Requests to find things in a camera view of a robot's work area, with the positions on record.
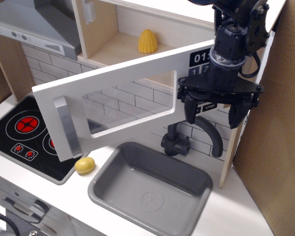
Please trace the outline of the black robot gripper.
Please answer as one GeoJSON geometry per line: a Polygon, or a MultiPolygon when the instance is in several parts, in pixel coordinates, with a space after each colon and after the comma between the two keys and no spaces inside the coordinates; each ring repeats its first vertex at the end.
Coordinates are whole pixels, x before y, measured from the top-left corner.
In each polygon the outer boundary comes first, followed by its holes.
{"type": "Polygon", "coordinates": [[[258,105],[264,87],[241,78],[247,55],[241,47],[212,46],[197,50],[189,56],[189,66],[206,65],[202,72],[189,72],[180,77],[177,98],[184,102],[185,118],[193,124],[199,102],[229,104],[229,125],[237,128],[248,114],[248,107],[258,105]]]}

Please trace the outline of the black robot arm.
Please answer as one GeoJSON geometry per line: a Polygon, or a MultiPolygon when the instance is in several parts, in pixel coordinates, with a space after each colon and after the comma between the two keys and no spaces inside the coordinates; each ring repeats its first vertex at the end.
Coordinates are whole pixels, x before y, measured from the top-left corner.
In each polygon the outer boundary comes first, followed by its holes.
{"type": "Polygon", "coordinates": [[[177,97],[184,103],[185,117],[194,124],[200,102],[230,105],[229,125],[237,128],[248,112],[257,107],[264,87],[249,81],[258,70],[245,74],[248,57],[261,65],[257,51],[266,46],[265,0],[194,0],[196,5],[212,5],[215,41],[208,54],[208,69],[198,75],[179,78],[177,97]]]}

